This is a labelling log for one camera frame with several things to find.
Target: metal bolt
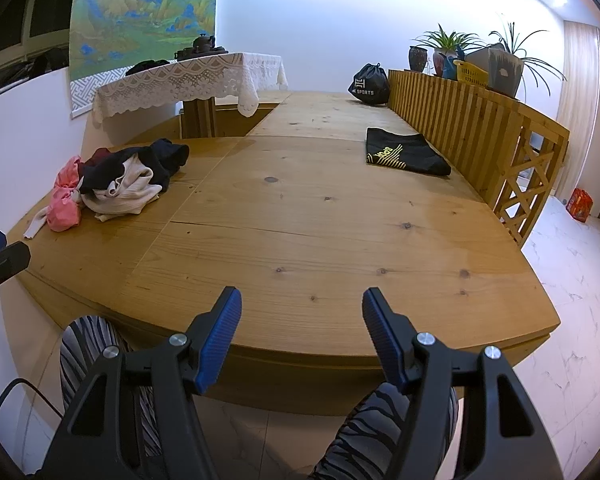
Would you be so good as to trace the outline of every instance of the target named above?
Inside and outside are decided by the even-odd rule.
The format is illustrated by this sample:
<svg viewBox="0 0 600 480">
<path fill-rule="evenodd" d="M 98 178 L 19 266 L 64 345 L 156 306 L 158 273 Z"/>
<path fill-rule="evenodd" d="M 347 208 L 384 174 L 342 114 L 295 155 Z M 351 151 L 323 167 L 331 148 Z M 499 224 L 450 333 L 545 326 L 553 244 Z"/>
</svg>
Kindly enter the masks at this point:
<svg viewBox="0 0 600 480">
<path fill-rule="evenodd" d="M 489 359 L 500 359 L 502 356 L 502 352 L 497 346 L 487 346 L 487 348 L 484 349 L 484 354 Z"/>
<path fill-rule="evenodd" d="M 107 359 L 113 359 L 114 357 L 118 357 L 119 353 L 120 353 L 120 350 L 115 345 L 107 346 L 102 351 L 102 355 L 104 355 L 104 357 L 106 357 Z"/>
<path fill-rule="evenodd" d="M 436 342 L 436 338 L 433 336 L 433 334 L 430 334 L 429 332 L 420 332 L 416 336 L 416 339 L 419 343 L 423 344 L 424 346 L 431 346 L 433 345 L 433 343 Z"/>
<path fill-rule="evenodd" d="M 169 344 L 171 346 L 182 346 L 186 342 L 187 342 L 187 336 L 185 336 L 184 334 L 173 334 L 169 338 Z"/>
</svg>

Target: pink garment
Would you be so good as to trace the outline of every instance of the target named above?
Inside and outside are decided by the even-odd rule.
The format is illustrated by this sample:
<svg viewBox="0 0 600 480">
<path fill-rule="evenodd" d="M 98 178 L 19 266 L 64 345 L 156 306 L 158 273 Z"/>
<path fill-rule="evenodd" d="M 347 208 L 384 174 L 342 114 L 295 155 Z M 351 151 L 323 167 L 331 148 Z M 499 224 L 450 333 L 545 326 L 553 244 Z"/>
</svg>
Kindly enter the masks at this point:
<svg viewBox="0 0 600 480">
<path fill-rule="evenodd" d="M 72 156 L 59 171 L 54 182 L 49 205 L 41 209 L 31 221 L 24 233 L 25 238 L 33 238 L 42 226 L 47 223 L 52 231 L 66 231 L 80 223 L 80 192 L 78 191 L 79 156 Z"/>
</svg>

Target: wooden lattice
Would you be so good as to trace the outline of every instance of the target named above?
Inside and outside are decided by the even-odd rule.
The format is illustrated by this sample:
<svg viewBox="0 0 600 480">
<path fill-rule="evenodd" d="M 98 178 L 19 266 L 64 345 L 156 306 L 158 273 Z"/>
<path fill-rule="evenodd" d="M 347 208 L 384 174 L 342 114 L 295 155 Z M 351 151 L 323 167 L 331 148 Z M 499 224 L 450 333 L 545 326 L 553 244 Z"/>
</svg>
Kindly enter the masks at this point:
<svg viewBox="0 0 600 480">
<path fill-rule="evenodd" d="M 390 108 L 458 170 L 522 246 L 551 193 L 569 131 L 485 88 L 390 70 Z M 531 135 L 542 137 L 538 152 Z M 520 174 L 528 174 L 521 189 Z"/>
</svg>

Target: yellow plastic basket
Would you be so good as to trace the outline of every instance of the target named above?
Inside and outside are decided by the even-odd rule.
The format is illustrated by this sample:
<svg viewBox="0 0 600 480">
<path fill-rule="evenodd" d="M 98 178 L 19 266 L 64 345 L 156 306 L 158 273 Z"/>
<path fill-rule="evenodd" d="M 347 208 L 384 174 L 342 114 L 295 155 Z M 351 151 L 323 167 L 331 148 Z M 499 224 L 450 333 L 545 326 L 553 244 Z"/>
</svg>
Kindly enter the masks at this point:
<svg viewBox="0 0 600 480">
<path fill-rule="evenodd" d="M 458 67 L 458 81 L 468 83 L 469 85 L 486 86 L 489 84 L 489 73 L 480 67 L 466 61 L 454 60 L 454 65 Z"/>
</svg>

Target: striped pants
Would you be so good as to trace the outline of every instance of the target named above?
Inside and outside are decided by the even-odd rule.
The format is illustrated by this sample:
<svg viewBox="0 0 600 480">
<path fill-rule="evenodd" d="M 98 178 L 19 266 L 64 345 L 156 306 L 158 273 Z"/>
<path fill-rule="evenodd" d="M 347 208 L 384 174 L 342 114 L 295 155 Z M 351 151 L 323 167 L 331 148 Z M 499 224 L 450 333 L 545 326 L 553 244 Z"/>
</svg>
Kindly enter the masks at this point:
<svg viewBox="0 0 600 480">
<path fill-rule="evenodd" d="M 125 352 L 129 350 L 113 325 L 98 316 L 81 317 L 64 331 L 60 347 L 60 377 L 65 410 L 93 362 L 110 345 L 116 345 Z M 392 384 L 378 386 L 349 413 L 309 479 L 381 480 L 396 448 L 409 403 L 409 399 Z M 151 388 L 141 387 L 140 405 L 145 454 L 160 455 L 162 451 Z M 453 439 L 457 421 L 458 398 L 452 389 L 446 438 L 440 450 L 441 464 Z"/>
</svg>

